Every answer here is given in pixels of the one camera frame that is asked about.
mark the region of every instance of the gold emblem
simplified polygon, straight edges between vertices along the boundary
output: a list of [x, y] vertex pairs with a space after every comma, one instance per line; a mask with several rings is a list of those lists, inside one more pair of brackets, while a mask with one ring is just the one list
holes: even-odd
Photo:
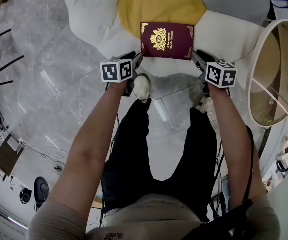
[[184, 56], [186, 59], [190, 59], [192, 56], [192, 47], [189, 48], [188, 55]]
[[165, 51], [166, 49], [166, 29], [159, 28], [158, 30], [154, 30], [154, 34], [150, 38], [152, 44], [154, 44], [153, 48], [156, 48], [158, 51]]
[[145, 46], [143, 43], [142, 43], [142, 54], [145, 54]]
[[194, 37], [194, 28], [192, 26], [187, 26], [187, 28], [189, 29], [190, 37], [193, 39], [193, 37]]
[[142, 23], [142, 34], [145, 32], [146, 26], [148, 26], [148, 23]]

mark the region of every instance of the black and white marker cube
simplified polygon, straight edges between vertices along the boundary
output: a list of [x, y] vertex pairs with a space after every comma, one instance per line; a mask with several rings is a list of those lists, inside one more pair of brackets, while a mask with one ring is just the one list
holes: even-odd
[[234, 87], [237, 68], [227, 62], [208, 62], [205, 80], [218, 88]]
[[131, 59], [110, 59], [100, 63], [103, 83], [121, 83], [133, 77]]

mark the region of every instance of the person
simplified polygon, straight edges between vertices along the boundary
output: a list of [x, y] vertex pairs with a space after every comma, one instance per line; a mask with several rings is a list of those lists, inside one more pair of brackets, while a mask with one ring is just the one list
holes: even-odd
[[[145, 76], [135, 80], [134, 92], [140, 93], [139, 99], [122, 119], [105, 162], [125, 86], [125, 82], [111, 83], [81, 127], [62, 175], [29, 225], [28, 240], [180, 240], [209, 222], [207, 206], [214, 185], [216, 133], [207, 113], [191, 108], [183, 156], [171, 178], [155, 180], [146, 142], [151, 99], [141, 100], [148, 97]], [[209, 89], [228, 167], [233, 209], [242, 204], [249, 179], [251, 140], [226, 90], [212, 85]], [[258, 153], [254, 153], [249, 192], [253, 205], [247, 211], [247, 235], [255, 240], [278, 239], [278, 218], [266, 197]], [[85, 234], [100, 180], [104, 227]]]

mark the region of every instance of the yellow circle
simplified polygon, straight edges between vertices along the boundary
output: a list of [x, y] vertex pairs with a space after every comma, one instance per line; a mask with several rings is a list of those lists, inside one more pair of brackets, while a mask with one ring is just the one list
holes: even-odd
[[140, 39], [141, 22], [196, 25], [206, 12], [202, 0], [119, 0], [122, 26]]

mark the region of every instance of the black pants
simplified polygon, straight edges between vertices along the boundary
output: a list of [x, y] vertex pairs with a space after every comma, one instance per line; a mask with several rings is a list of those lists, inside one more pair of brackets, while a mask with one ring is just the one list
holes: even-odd
[[171, 178], [161, 182], [150, 172], [147, 104], [135, 101], [116, 132], [112, 153], [105, 163], [102, 189], [105, 208], [124, 208], [147, 194], [172, 196], [187, 205], [202, 222], [209, 222], [217, 140], [207, 114], [190, 109], [183, 157]]

